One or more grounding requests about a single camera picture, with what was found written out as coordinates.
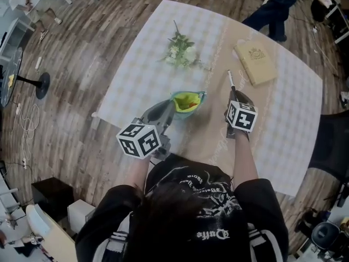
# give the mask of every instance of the dark hair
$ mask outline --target dark hair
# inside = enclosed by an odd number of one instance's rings
[[[184,261],[203,204],[203,199],[181,184],[159,185],[143,197],[132,215],[123,262]]]

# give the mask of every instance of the yellow food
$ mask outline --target yellow food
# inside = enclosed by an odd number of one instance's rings
[[[12,84],[13,84],[13,79],[14,79],[14,77],[15,77],[15,75],[10,75],[9,76],[9,83],[8,83],[8,85],[9,85],[9,88],[12,86]]]

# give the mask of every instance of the book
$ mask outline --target book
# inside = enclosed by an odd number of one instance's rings
[[[234,47],[253,86],[277,77],[276,68],[264,49],[257,41],[246,41]]]

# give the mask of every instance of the black shirt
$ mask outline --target black shirt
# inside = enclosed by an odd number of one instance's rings
[[[149,173],[145,194],[166,182],[181,183],[207,199],[197,216],[199,228],[190,241],[196,259],[218,261],[238,252],[238,260],[251,261],[248,223],[252,223],[257,229],[273,233],[284,261],[287,260],[288,231],[268,180],[244,182],[233,192],[230,177],[218,167],[171,156]],[[111,188],[77,236],[79,262],[92,261],[99,244],[118,229],[139,203],[135,188]]]

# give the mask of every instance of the round table base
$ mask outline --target round table base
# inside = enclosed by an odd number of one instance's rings
[[[39,78],[39,82],[41,82],[41,87],[37,87],[36,94],[38,99],[43,99],[50,87],[49,73],[43,73]]]

